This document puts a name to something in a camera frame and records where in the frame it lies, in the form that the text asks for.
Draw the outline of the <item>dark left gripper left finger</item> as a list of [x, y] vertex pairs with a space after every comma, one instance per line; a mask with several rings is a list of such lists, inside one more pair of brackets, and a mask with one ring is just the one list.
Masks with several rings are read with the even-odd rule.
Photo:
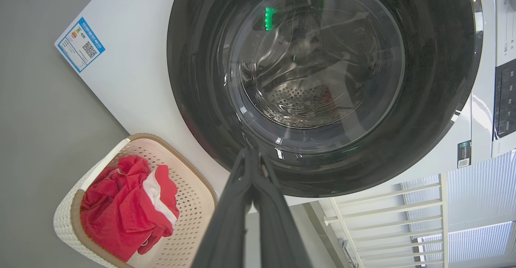
[[252, 148], [238, 154], [221, 198], [192, 261], [192, 268], [242, 268], [245, 218], [251, 205]]

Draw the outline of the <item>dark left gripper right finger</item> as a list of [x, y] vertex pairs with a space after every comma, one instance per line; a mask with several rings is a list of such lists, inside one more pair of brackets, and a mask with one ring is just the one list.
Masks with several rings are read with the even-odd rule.
[[260, 215], [260, 258], [263, 268], [311, 268], [272, 164], [253, 151], [253, 203]]

